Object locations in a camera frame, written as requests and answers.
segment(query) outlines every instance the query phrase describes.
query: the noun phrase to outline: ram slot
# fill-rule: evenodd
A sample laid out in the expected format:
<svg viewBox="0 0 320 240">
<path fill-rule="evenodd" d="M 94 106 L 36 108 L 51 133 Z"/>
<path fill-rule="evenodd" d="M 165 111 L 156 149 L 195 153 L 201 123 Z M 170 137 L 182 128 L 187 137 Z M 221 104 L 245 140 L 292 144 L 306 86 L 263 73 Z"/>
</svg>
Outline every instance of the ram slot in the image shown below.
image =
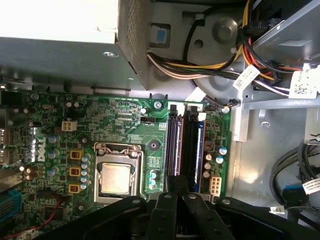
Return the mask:
<svg viewBox="0 0 320 240">
<path fill-rule="evenodd" d="M 204 141 L 205 141 L 205 121 L 198 123 L 198 140 L 196 147 L 196 163 L 195 163 L 195 174 L 194 174 L 194 192 L 198 193 L 200 190 L 200 180 L 202 172 L 202 161 L 204 154 Z"/>
<path fill-rule="evenodd" d="M 198 122 L 197 107 L 192 106 L 190 111 L 184 115 L 183 126 L 183 145 L 181 157 L 181 171 L 180 174 L 186 176 L 188 180 L 189 191 L 195 191 L 195 171 L 199 135 L 199 122 Z"/>
<path fill-rule="evenodd" d="M 167 121 L 167 137 L 165 151 L 165 176 L 176 176 L 180 173 L 182 128 L 184 120 L 175 111 L 175 105 L 171 106 Z"/>
</svg>

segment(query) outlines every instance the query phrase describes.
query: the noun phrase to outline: barcode label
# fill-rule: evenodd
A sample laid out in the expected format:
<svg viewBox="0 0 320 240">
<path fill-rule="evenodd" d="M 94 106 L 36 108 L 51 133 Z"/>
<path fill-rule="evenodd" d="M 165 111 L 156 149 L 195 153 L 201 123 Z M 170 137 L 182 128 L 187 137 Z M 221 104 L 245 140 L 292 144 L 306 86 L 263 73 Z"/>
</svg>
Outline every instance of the barcode label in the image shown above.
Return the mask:
<svg viewBox="0 0 320 240">
<path fill-rule="evenodd" d="M 316 193 L 320 191 L 320 178 L 308 181 L 302 184 L 302 187 L 307 195 Z"/>
<path fill-rule="evenodd" d="M 289 98 L 315 99 L 317 97 L 316 76 L 315 69 L 295 71 L 291 79 Z"/>
<path fill-rule="evenodd" d="M 238 91 L 243 91 L 259 74 L 260 71 L 255 66 L 249 65 L 235 80 L 233 87 Z"/>
</svg>

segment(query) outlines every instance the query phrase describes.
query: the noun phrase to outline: blue expansion slot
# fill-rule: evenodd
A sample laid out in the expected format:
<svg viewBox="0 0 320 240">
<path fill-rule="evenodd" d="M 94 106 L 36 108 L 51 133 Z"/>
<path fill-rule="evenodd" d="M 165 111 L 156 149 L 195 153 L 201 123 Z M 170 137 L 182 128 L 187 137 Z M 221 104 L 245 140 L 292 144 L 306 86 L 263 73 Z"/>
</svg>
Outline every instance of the blue expansion slot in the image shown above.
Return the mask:
<svg viewBox="0 0 320 240">
<path fill-rule="evenodd" d="M 204 147 L 204 135 L 205 135 L 205 122 L 200 121 L 198 123 L 198 141 L 196 148 L 196 162 L 195 162 L 195 174 L 194 174 L 194 192 L 199 192 L 201 166 L 203 161 L 203 147 Z"/>
<path fill-rule="evenodd" d="M 0 194 L 0 223 L 15 215 L 21 206 L 21 193 L 11 190 Z"/>
</svg>

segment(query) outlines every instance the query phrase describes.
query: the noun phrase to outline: cpu socket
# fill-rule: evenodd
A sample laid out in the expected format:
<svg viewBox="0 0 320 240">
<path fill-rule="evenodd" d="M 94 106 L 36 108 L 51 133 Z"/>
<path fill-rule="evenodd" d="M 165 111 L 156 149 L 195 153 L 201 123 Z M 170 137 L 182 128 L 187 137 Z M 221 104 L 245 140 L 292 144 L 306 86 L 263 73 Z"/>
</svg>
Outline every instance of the cpu socket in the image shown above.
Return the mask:
<svg viewBox="0 0 320 240">
<path fill-rule="evenodd" d="M 96 142 L 94 202 L 112 204 L 141 189 L 144 152 L 140 145 Z"/>
</svg>

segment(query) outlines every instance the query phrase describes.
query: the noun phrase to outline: motherboard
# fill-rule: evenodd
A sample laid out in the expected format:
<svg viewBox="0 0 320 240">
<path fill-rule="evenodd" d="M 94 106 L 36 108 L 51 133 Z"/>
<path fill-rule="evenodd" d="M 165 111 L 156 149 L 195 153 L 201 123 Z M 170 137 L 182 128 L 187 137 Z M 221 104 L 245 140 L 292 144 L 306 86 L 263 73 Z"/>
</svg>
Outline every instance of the motherboard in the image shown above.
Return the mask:
<svg viewBox="0 0 320 240">
<path fill-rule="evenodd" d="M 127 196 L 147 199 L 165 191 L 170 175 L 185 175 L 190 192 L 211 199 L 225 195 L 229 108 L 152 98 L 1 93 L 0 170 L 21 173 L 21 182 L 1 193 L 20 197 L 16 213 L 7 215 L 14 220 L 9 238 L 33 239 Z"/>
</svg>

